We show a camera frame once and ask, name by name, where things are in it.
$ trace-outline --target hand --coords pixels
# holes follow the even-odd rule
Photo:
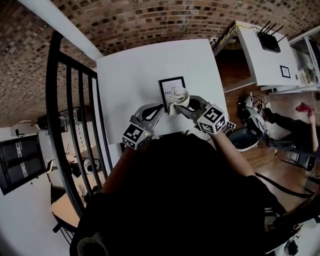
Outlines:
[[[313,113],[313,112],[308,112],[307,116],[308,116],[308,118],[309,118],[309,123],[310,123],[310,125],[315,125],[315,124],[316,124],[316,116],[315,116],[315,113]]]

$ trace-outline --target desk leg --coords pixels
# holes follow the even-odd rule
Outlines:
[[[255,83],[256,83],[256,80],[251,76],[247,79],[236,82],[233,85],[224,87],[223,92],[226,94],[226,93],[232,92],[234,90],[237,90],[237,89],[240,89],[240,88],[243,88],[243,87],[255,84]]]

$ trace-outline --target white table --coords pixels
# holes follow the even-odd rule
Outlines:
[[[141,46],[97,60],[102,113],[108,143],[122,142],[131,115],[145,104],[163,103],[159,80],[183,77],[190,95],[227,105],[217,64],[207,39],[181,40]],[[165,135],[192,129],[182,114],[164,113],[154,129]]]
[[[257,33],[262,29],[262,27],[241,21],[236,21],[235,24],[238,24],[237,35],[244,51],[251,77],[233,85],[224,87],[225,93],[252,84],[264,86],[261,90],[268,90],[282,86],[293,88],[301,85],[297,61],[286,37],[278,43],[281,52],[264,50],[257,36]],[[214,55],[216,56],[234,36],[235,35],[233,33],[230,33],[229,37],[218,46]],[[275,33],[274,36],[277,40],[284,37],[284,35],[279,32]],[[280,66],[289,68],[291,78],[282,76]]]

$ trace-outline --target person's left arm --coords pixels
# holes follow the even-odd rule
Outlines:
[[[316,152],[319,147],[319,141],[317,136],[317,130],[316,130],[316,117],[315,113],[309,112],[308,118],[311,126],[311,137],[312,137],[312,151]]]

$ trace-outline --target red cloth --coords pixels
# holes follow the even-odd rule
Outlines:
[[[296,111],[298,112],[311,112],[313,113],[315,110],[313,109],[313,107],[310,107],[309,105],[301,102],[301,104],[299,106],[297,106],[295,108]]]

